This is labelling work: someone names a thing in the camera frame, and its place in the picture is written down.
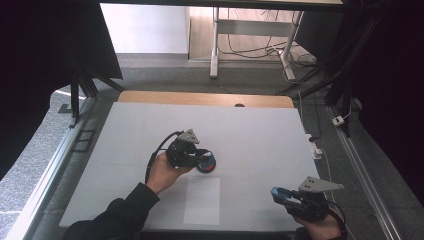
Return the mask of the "person's left hand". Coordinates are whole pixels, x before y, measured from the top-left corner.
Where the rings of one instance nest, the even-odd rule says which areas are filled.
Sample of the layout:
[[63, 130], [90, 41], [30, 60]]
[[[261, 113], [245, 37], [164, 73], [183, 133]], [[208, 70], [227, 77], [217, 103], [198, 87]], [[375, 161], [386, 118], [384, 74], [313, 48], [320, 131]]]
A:
[[183, 174], [192, 170], [192, 167], [172, 167], [165, 153], [159, 154], [150, 168], [150, 174], [146, 183], [156, 195], [170, 188]]

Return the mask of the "round red ink pad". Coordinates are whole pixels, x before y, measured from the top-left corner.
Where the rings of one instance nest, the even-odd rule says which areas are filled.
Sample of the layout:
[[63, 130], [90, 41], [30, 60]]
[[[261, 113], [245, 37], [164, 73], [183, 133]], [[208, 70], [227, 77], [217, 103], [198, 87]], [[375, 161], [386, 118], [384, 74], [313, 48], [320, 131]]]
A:
[[215, 165], [214, 166], [211, 166], [211, 167], [208, 167], [208, 168], [204, 169], [204, 168], [201, 168], [200, 165], [199, 165], [199, 166], [197, 166], [197, 169], [201, 173], [208, 174], [208, 173], [211, 173], [215, 169], [215, 167], [216, 167], [216, 159], [215, 159]]

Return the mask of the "aluminium rail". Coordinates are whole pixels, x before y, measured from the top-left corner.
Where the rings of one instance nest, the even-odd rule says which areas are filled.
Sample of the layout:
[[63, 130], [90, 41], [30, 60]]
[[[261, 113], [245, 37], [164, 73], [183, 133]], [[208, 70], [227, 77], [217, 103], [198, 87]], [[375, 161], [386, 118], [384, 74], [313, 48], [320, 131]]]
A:
[[331, 123], [339, 141], [349, 159], [349, 162], [355, 172], [368, 203], [377, 219], [386, 240], [403, 240], [401, 232], [398, 229], [389, 209], [379, 193], [373, 175], [368, 171], [366, 163], [368, 162], [366, 149], [380, 151], [375, 141], [361, 127], [350, 130], [348, 136], [341, 126]]
[[74, 119], [65, 98], [53, 94], [50, 109], [16, 163], [0, 181], [0, 240], [23, 240], [93, 106], [79, 96]]

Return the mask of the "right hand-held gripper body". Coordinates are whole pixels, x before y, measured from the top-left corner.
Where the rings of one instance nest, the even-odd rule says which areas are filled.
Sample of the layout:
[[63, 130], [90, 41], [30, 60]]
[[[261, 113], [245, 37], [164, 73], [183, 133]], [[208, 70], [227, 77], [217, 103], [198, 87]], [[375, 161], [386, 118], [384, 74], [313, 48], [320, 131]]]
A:
[[343, 188], [342, 184], [308, 176], [298, 187], [300, 198], [294, 198], [299, 200], [299, 203], [293, 202], [293, 207], [286, 208], [286, 210], [292, 216], [308, 222], [324, 220], [330, 211], [324, 193]]

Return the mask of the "person's right hand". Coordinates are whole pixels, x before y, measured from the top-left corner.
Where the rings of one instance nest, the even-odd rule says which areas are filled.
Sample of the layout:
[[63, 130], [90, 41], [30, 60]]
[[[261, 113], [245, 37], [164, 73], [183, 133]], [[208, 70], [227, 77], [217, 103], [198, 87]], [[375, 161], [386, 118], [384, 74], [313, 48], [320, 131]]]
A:
[[295, 240], [345, 240], [339, 218], [335, 214], [328, 214], [324, 220], [308, 222], [294, 216], [293, 219], [301, 224], [296, 230]]

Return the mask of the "black curtain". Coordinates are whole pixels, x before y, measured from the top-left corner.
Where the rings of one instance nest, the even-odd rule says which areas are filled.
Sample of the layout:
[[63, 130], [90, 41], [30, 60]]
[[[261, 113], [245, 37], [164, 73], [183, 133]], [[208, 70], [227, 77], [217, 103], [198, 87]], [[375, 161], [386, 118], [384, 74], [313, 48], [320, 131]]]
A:
[[325, 102], [343, 94], [360, 101], [362, 125], [424, 206], [424, 0], [342, 1], [344, 13], [306, 12], [296, 41], [335, 74], [368, 21], [377, 21]]
[[79, 70], [122, 77], [99, 0], [0, 0], [0, 180]]

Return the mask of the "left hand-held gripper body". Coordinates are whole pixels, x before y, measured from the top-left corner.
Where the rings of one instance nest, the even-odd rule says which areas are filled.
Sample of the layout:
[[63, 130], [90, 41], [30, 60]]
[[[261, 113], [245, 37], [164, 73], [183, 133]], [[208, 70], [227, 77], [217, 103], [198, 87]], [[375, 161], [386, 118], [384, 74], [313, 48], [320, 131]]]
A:
[[172, 136], [176, 136], [176, 139], [166, 150], [167, 159], [172, 167], [190, 167], [191, 161], [200, 161], [200, 157], [195, 156], [196, 144], [200, 141], [192, 129], [174, 132]]

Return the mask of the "black metal stand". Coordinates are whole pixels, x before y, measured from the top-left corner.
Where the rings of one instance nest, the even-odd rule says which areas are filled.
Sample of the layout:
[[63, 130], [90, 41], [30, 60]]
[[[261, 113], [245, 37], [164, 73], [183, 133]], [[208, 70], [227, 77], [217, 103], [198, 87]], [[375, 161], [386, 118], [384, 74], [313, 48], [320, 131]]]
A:
[[359, 62], [358, 56], [363, 52], [392, 0], [345, 1], [347, 4], [343, 7], [333, 8], [334, 13], [343, 15], [337, 39], [344, 40], [344, 42], [340, 43], [339, 49], [332, 56], [315, 64], [313, 68], [313, 71], [317, 73], [327, 67], [330, 74], [317, 85], [298, 92], [295, 99], [300, 100], [330, 86], [329, 92], [324, 97], [324, 103], [326, 106], [334, 106], [340, 98], [343, 98], [341, 117], [344, 122], [339, 125], [339, 128], [349, 137], [350, 101], [354, 82], [353, 67]]
[[69, 45], [66, 46], [66, 52], [69, 56], [72, 65], [73, 75], [71, 78], [71, 128], [75, 128], [80, 122], [80, 104], [79, 104], [79, 90], [82, 89], [83, 93], [88, 98], [96, 97], [98, 89], [94, 84], [94, 80], [98, 79], [112, 89], [119, 93], [125, 91], [125, 88], [118, 83], [114, 82], [110, 77], [102, 76], [94, 70], [83, 66], [76, 58]]

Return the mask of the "white metal desk frame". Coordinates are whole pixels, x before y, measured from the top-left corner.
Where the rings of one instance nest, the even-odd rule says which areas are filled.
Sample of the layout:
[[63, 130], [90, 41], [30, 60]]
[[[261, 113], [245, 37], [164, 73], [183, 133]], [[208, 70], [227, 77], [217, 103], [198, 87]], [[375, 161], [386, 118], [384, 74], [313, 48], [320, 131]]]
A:
[[219, 8], [214, 7], [213, 45], [210, 60], [211, 79], [216, 79], [218, 76], [218, 36], [220, 34], [286, 37], [286, 46], [283, 50], [278, 50], [277, 53], [283, 65], [283, 71], [286, 78], [289, 81], [295, 79], [294, 72], [289, 62], [289, 54], [291, 53], [291, 47], [302, 19], [302, 11], [294, 11], [291, 22], [221, 19], [219, 13]]

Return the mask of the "wooden table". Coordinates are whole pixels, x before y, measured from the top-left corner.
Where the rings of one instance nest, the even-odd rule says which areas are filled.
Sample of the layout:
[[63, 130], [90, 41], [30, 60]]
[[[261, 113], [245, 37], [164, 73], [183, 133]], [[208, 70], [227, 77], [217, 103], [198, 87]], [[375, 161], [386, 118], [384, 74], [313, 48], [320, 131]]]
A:
[[120, 94], [118, 102], [259, 108], [294, 107], [292, 99], [287, 96], [129, 90]]

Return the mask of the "white table mat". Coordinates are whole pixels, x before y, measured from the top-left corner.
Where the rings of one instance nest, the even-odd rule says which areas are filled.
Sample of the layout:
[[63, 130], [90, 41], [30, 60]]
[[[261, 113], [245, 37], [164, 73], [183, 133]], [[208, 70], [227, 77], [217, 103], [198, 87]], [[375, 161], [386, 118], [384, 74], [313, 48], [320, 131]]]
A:
[[[175, 131], [192, 129], [210, 150], [215, 170], [181, 176], [160, 196], [148, 230], [293, 231], [297, 223], [276, 204], [273, 187], [297, 188], [318, 174], [294, 108], [216, 107], [115, 103], [60, 221], [90, 220], [145, 177], [158, 145]], [[184, 222], [189, 177], [220, 179], [220, 224]]]

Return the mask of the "white paper sheet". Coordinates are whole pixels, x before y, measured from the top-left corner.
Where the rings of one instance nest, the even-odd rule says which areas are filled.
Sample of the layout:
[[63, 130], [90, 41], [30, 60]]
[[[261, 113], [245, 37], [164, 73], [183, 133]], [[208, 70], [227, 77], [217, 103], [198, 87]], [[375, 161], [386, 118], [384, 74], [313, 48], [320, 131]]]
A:
[[220, 179], [189, 177], [184, 222], [186, 224], [220, 224]]

